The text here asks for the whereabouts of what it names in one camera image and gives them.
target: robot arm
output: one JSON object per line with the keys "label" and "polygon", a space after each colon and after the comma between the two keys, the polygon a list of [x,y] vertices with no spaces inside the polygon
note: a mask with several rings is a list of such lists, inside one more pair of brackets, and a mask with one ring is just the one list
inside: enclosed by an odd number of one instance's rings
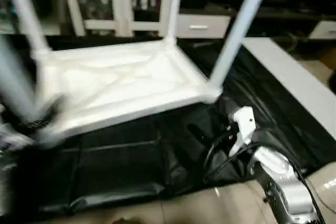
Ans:
{"label": "robot arm", "polygon": [[[251,143],[251,136],[256,128],[251,107],[239,109],[233,114],[232,119],[238,124],[239,133],[229,156],[233,156],[241,147]],[[269,148],[258,147],[252,153],[248,171],[265,191],[279,224],[319,221],[319,215],[308,188],[299,180],[285,156]]]}

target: cabinet door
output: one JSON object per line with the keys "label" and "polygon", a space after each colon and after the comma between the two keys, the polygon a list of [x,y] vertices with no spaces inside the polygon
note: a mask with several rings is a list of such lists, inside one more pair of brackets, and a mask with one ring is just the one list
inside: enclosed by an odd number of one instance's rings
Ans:
{"label": "cabinet door", "polygon": [[78,36],[86,34],[123,35],[121,0],[67,0]]}
{"label": "cabinet door", "polygon": [[127,35],[164,36],[171,0],[123,0]]}

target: drawer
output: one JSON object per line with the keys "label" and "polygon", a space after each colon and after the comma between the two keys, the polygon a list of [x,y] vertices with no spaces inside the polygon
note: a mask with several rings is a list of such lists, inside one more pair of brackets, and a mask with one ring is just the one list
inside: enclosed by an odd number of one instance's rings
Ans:
{"label": "drawer", "polygon": [[178,38],[223,38],[230,23],[228,16],[179,14]]}
{"label": "drawer", "polygon": [[320,21],[313,32],[309,35],[310,39],[336,39],[336,22]]}

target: cabinet handle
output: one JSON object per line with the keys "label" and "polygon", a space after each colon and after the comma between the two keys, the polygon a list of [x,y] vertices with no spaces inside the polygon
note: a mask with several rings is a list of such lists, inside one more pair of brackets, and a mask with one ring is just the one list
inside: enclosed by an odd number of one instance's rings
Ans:
{"label": "cabinet handle", "polygon": [[202,26],[202,25],[191,25],[189,26],[190,29],[199,29],[199,30],[206,30],[209,26]]}

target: black plastic sheet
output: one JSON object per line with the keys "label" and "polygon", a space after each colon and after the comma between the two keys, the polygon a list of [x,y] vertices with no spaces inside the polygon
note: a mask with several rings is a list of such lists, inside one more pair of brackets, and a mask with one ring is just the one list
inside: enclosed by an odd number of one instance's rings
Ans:
{"label": "black plastic sheet", "polygon": [[[26,42],[11,39],[23,52]],[[49,37],[48,41],[54,49],[113,44],[111,38]],[[116,39],[114,43],[131,41]],[[187,55],[209,74],[222,45],[192,45],[180,41]],[[335,140],[246,49],[240,49],[223,88],[215,104],[194,104],[74,136],[53,150],[24,151],[14,176],[12,213],[25,213],[24,221],[36,220],[167,199],[251,179],[242,159],[207,183],[199,178],[204,154],[224,130],[223,119],[242,106],[254,109],[257,130],[253,141],[282,149],[306,174],[336,161]],[[218,151],[206,172],[226,159],[227,151]]]}

